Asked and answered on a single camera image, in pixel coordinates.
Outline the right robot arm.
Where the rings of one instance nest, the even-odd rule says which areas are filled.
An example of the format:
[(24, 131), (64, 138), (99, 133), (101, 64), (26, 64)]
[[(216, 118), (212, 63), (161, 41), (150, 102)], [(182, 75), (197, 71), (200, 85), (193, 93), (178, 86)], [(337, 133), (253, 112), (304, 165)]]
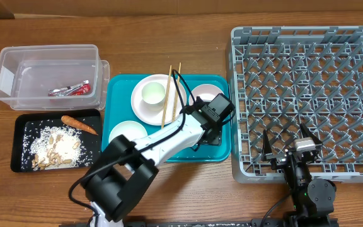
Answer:
[[(306, 127), (300, 124), (302, 138), (294, 140), (294, 146), (283, 153), (274, 154), (263, 131), (262, 161), (268, 161), (272, 170), (282, 170), (289, 193), (276, 202), (264, 215), (260, 226), (323, 227), (338, 226), (329, 214), (334, 211), (337, 187), (331, 180), (313, 178), (308, 165), (317, 160), (323, 143)], [(294, 210), (287, 211), (280, 219), (270, 218), (271, 212), (292, 198)]]

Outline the small white plate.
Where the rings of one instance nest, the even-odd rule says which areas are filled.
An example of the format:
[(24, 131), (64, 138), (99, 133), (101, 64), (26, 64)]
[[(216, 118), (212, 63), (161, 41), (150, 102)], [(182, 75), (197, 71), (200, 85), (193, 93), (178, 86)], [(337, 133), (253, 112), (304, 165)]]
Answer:
[(224, 92), (213, 84), (201, 84), (192, 90), (195, 100), (199, 96), (205, 102), (211, 102), (220, 93)]

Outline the white cup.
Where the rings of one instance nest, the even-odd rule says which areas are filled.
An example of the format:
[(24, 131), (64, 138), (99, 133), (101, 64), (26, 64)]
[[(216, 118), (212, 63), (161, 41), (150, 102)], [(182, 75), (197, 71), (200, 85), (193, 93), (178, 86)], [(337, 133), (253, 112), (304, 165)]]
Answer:
[(142, 88), (142, 99), (149, 105), (162, 105), (162, 103), (164, 102), (165, 94), (165, 88), (159, 82), (147, 83)]

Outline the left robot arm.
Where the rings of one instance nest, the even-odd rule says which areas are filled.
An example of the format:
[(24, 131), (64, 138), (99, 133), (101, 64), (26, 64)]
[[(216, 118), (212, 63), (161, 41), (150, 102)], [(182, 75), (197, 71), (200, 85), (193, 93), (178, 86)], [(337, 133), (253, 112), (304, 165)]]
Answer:
[(133, 141), (115, 137), (81, 180), (97, 213), (95, 225), (120, 222), (142, 199), (159, 165), (185, 148), (217, 141), (234, 112), (230, 99), (219, 94), (211, 102), (183, 107), (174, 122), (154, 134)]

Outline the white bowl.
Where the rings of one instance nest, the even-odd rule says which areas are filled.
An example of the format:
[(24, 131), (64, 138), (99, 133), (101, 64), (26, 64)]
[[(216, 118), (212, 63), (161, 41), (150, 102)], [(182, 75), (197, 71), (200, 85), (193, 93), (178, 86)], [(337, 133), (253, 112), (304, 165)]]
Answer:
[(109, 134), (108, 142), (110, 143), (115, 137), (124, 135), (129, 141), (140, 139), (147, 136), (145, 127), (132, 120), (126, 120), (117, 124)]

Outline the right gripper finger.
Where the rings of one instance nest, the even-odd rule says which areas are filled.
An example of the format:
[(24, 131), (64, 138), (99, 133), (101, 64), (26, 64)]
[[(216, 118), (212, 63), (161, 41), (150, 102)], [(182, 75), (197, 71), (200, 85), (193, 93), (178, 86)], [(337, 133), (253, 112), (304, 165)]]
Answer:
[(273, 155), (272, 148), (270, 142), (268, 140), (267, 131), (263, 130), (263, 147), (262, 147), (262, 161), (268, 161), (270, 157)]
[(306, 124), (304, 123), (300, 123), (300, 129), (301, 129), (301, 134), (303, 137), (310, 137), (313, 142), (315, 143), (315, 146), (316, 148), (322, 148), (323, 146), (323, 143), (322, 141), (316, 137), (309, 129), (308, 127), (306, 126)]

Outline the peanut shells and rice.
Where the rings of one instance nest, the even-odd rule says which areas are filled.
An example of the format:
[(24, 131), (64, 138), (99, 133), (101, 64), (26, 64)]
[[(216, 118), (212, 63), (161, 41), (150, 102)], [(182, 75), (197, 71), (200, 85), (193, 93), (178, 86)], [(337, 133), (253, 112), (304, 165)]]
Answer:
[(35, 172), (90, 166), (100, 152), (100, 138), (58, 120), (25, 124), (20, 170)]

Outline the red silver snack wrapper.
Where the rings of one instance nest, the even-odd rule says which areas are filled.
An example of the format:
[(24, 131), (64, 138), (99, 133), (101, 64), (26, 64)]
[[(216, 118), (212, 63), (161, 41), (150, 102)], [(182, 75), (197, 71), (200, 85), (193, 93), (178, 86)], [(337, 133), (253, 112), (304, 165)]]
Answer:
[(49, 90), (48, 96), (78, 96), (85, 95), (91, 89), (88, 80), (84, 80), (78, 84), (72, 86), (66, 86), (54, 90)]

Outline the orange carrot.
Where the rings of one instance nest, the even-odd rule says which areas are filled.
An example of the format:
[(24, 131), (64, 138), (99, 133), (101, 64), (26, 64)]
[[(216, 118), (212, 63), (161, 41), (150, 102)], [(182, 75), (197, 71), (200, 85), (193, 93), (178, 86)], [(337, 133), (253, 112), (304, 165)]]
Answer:
[(73, 128), (76, 128), (76, 129), (79, 129), (79, 130), (82, 130), (82, 131), (85, 131), (85, 132), (89, 132), (90, 134), (93, 134), (93, 135), (98, 135), (98, 133), (90, 126), (76, 120), (75, 118), (73, 117), (70, 117), (68, 115), (63, 115), (61, 117), (61, 121), (63, 124), (65, 125), (68, 125), (68, 126), (71, 126)]

